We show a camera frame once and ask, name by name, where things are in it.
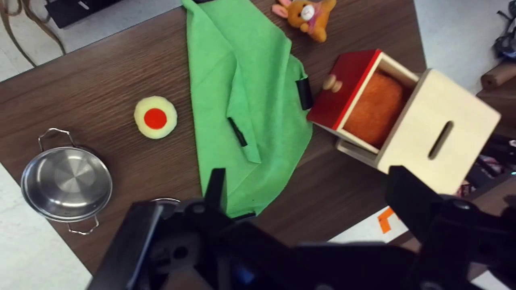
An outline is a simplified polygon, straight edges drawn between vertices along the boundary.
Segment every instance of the red and yellow toy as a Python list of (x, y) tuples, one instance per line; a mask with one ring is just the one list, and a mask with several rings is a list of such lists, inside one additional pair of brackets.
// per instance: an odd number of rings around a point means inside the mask
[(298, 27), (316, 42), (325, 42), (325, 25), (337, 0), (279, 0), (272, 13), (285, 17), (290, 25)]

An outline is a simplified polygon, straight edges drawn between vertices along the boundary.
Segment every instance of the metal saucepan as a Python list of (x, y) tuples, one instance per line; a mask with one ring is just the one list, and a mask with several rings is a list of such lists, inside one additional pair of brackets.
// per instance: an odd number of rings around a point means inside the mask
[[(69, 146), (45, 150), (48, 133), (64, 133)], [(74, 146), (67, 130), (50, 127), (38, 138), (42, 153), (30, 159), (21, 174), (25, 201), (50, 220), (66, 222), (67, 232), (88, 235), (98, 227), (96, 214), (113, 195), (113, 179), (103, 161), (93, 153)], [(69, 222), (93, 219), (88, 230), (75, 230)]]

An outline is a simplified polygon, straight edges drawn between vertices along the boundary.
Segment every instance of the green towel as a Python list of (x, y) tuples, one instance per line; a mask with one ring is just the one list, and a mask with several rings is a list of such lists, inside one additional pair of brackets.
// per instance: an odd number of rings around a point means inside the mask
[(311, 138), (296, 90), (303, 66), (248, 0), (182, 5), (201, 188), (213, 167), (225, 167), (225, 212), (258, 214), (283, 190)]

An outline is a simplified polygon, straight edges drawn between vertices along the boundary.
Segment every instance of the wooden box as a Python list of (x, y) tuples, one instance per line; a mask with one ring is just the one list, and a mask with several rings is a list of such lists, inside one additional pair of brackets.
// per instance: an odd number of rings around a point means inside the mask
[[(343, 129), (375, 69), (411, 90), (380, 146)], [(417, 77), (379, 50), (345, 53), (330, 74), (340, 90), (322, 90), (308, 119), (338, 137), (337, 150), (382, 172), (403, 164), (438, 193), (459, 188), (500, 121), (495, 109), (442, 72), (429, 69)]]

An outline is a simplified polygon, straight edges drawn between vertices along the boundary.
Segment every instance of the pot handle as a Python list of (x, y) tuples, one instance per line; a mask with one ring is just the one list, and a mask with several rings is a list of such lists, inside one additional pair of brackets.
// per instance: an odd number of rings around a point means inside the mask
[(85, 237), (85, 235), (88, 235), (88, 233), (95, 232), (95, 228), (100, 225), (100, 222), (98, 222), (98, 217), (96, 217), (96, 216), (93, 217), (93, 220), (95, 220), (95, 225), (93, 225), (93, 227), (90, 227), (88, 230), (75, 230), (75, 228), (71, 228), (71, 227), (69, 227), (69, 224), (66, 224), (66, 227), (67, 227), (67, 232), (69, 232), (69, 233)]
[(63, 129), (58, 129), (58, 127), (48, 127), (46, 132), (43, 132), (42, 135), (37, 137), (38, 148), (40, 148), (42, 151), (45, 151), (45, 143), (43, 143), (43, 140), (45, 140), (45, 137), (46, 137), (48, 133), (63, 133), (63, 135), (67, 135), (69, 145), (74, 146), (74, 138), (71, 137), (71, 132), (69, 132), (69, 130), (63, 130)]

